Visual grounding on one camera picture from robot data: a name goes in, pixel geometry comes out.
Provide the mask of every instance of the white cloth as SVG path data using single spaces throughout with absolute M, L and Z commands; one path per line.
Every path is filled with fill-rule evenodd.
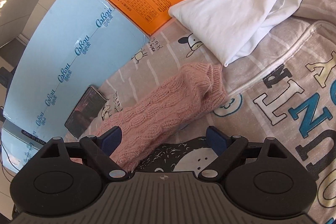
M 249 55 L 301 0 L 184 0 L 169 9 L 224 66 Z

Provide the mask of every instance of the zipper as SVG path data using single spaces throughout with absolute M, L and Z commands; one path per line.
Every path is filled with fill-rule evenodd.
M 287 52 L 285 52 L 282 56 L 280 56 L 278 59 L 270 63 L 266 68 L 264 68 L 261 72 L 259 72 L 255 77 L 253 77 L 251 80 L 246 82 L 245 84 L 235 88 L 230 93 L 228 93 L 228 97 L 231 97 L 233 94 L 245 89 L 246 87 L 250 86 L 251 84 L 255 83 L 256 81 L 259 81 L 265 76 L 266 73 L 269 71 L 272 71 L 279 67 L 281 64 L 283 64 L 286 60 L 290 59 L 293 55 L 295 55 L 303 46 L 303 44 L 307 41 L 311 33 L 316 31 L 318 28 L 324 26 L 325 24 L 333 29 L 334 32 L 336 32 L 336 25 L 326 21 L 326 20 L 318 20 L 314 22 L 312 25 L 310 25 L 304 33 L 300 36 L 300 38 L 295 42 Z

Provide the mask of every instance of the light blue box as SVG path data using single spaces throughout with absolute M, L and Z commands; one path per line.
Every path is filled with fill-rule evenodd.
M 4 116 L 43 141 L 64 137 L 86 88 L 101 86 L 147 42 L 106 0 L 56 0 L 20 60 Z
M 2 164 L 15 173 L 43 146 L 22 134 L 21 130 L 8 120 L 1 129 Z

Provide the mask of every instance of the cable knit pattern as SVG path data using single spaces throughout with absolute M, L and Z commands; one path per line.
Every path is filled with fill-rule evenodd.
M 120 126 L 122 141 L 111 159 L 126 171 L 189 123 L 220 106 L 226 98 L 221 65 L 187 64 L 134 107 L 113 114 L 95 135 Z

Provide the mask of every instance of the smartphone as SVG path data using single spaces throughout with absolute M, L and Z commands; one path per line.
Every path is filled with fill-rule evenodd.
M 90 85 L 70 113 L 64 124 L 65 127 L 76 139 L 79 139 L 106 102 L 104 96 Z

